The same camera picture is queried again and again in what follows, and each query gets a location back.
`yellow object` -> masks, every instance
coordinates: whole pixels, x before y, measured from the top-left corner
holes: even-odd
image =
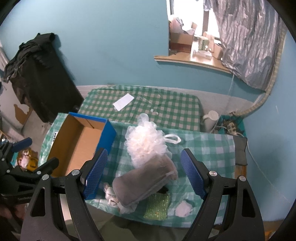
[[[27,165],[27,170],[29,171],[34,171],[38,167],[38,159],[37,158],[30,158],[30,161]]]

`green bubble wrap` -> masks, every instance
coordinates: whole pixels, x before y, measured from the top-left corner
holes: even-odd
[[[170,195],[154,193],[148,197],[144,218],[153,220],[166,220]]]

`cardboard box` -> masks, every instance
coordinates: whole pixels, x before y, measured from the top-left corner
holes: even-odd
[[[213,35],[208,34],[208,32],[204,32],[202,35],[209,39],[209,43],[207,44],[208,45],[207,50],[214,53],[214,40],[215,40],[215,37]]]
[[[59,159],[59,166],[52,175],[61,177],[80,169],[101,147],[110,153],[115,136],[116,131],[107,119],[70,112],[48,156],[48,159]]]
[[[192,23],[191,28],[197,28],[196,23]],[[170,33],[170,49],[178,52],[191,53],[191,46],[194,35]]]
[[[213,57],[221,60],[223,57],[223,49],[218,44],[214,44],[214,53],[212,53]]]

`electrical cable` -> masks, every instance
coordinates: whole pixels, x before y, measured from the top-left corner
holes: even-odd
[[[238,132],[235,132],[234,135],[235,135],[235,136],[240,135],[240,136],[244,137],[241,133],[238,133]],[[288,200],[283,194],[281,194],[281,193],[279,192],[279,190],[278,190],[278,189],[277,189],[277,188],[271,183],[271,181],[268,179],[268,177],[267,177],[267,176],[264,174],[264,172],[261,170],[261,168],[259,167],[258,163],[256,162],[255,158],[253,157],[253,155],[252,155],[252,153],[251,153],[251,151],[250,151],[250,148],[249,148],[249,142],[248,142],[248,141],[247,141],[247,149],[248,149],[248,152],[249,152],[249,154],[250,154],[252,160],[253,160],[254,163],[256,164],[258,170],[261,172],[261,174],[264,176],[264,178],[268,181],[268,183],[270,184],[270,186],[271,186],[271,187],[277,192],[277,194],[278,194],[279,196],[283,197],[283,198],[286,200],[286,202],[288,202],[288,203],[291,205],[291,203],[289,202],[289,200]]]
[[[216,126],[216,127],[220,127],[220,128],[224,128],[227,130],[227,128],[225,126]]]
[[[230,84],[230,87],[229,87],[229,90],[228,90],[228,93],[227,93],[228,96],[229,96],[229,94],[230,94],[230,91],[232,90],[233,82],[234,82],[234,74],[232,75],[231,84]],[[229,96],[229,98],[228,98],[228,102],[227,102],[227,104],[226,104],[224,110],[222,111],[222,114],[225,113],[225,111],[226,111],[226,109],[227,109],[227,107],[228,107],[228,105],[229,105],[230,99],[231,99],[231,96]],[[214,127],[212,128],[212,130],[210,131],[210,133],[212,133],[213,130],[216,128],[216,125],[217,125],[217,123],[218,123],[220,117],[221,117],[221,115],[219,115],[219,118],[218,118],[218,120],[216,121],[216,123],[215,123]]]

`gray cloth pouch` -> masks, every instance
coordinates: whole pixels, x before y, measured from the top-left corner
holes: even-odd
[[[177,178],[177,169],[165,154],[150,159],[138,169],[116,177],[112,186],[122,206],[128,207],[156,193],[170,180]]]

